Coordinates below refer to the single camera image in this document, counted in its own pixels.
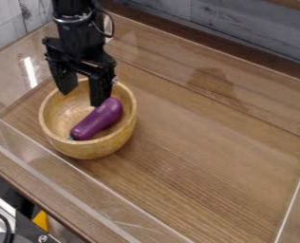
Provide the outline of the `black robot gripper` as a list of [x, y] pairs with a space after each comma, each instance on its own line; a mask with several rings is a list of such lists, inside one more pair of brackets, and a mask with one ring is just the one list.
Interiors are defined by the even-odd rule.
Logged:
[[56, 88], [67, 95], [78, 86], [76, 72], [83, 67], [95, 72], [89, 77], [90, 105], [98, 107], [113, 93], [113, 78], [117, 62], [105, 50], [106, 40], [113, 38], [106, 31], [103, 18], [55, 18], [58, 37], [46, 37], [46, 60]]

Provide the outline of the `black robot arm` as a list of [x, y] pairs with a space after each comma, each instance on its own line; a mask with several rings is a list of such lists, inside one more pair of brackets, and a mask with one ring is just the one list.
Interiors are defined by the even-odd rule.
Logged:
[[46, 37], [46, 61], [59, 91], [67, 95], [78, 87], [78, 75], [87, 77], [91, 106], [99, 106], [113, 93], [115, 59], [105, 50], [114, 32], [105, 29], [109, 12], [98, 0], [52, 0], [59, 37]]

